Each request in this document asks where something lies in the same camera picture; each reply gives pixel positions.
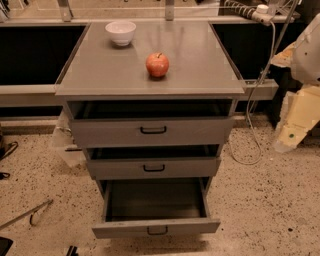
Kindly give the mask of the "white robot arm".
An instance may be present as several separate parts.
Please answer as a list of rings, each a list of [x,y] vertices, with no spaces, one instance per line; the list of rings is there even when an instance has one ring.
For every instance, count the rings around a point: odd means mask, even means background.
[[[292,78],[302,83],[289,97],[291,106],[274,143],[277,152],[285,153],[295,149],[320,121],[320,13],[271,63],[289,67]]]

